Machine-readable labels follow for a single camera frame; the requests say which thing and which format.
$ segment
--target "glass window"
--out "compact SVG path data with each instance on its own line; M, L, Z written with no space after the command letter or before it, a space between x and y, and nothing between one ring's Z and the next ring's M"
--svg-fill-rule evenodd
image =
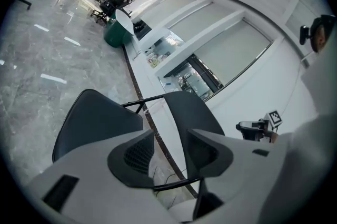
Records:
M186 63L175 74L161 78L160 81L166 92L183 90L194 93L202 100L213 94L210 87L190 63Z
M147 62L151 67L156 67L184 43L185 42L179 38L179 36L167 29L164 36L145 52L147 55Z
M206 100L223 87L213 73L195 56L179 64L174 70L160 78L167 93L188 91Z
M253 26L240 21L205 43L194 54L226 85L259 57L270 43Z

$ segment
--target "marble floor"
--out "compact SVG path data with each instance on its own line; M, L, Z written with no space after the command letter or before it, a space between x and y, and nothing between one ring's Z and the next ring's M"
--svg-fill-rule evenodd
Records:
M56 136L81 91L96 89L120 104L138 99L123 51L103 40L92 6L35 0L29 11L14 2L7 12L0 32L0 141L23 185L52 164ZM160 185L174 172L155 144L149 174ZM185 188L157 196L166 207L193 198Z

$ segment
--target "green trash bin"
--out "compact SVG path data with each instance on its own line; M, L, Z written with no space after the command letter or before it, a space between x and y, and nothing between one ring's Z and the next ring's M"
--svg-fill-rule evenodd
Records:
M122 46L124 35L129 33L115 18L114 13L107 22L104 29L104 40L112 47L117 48Z

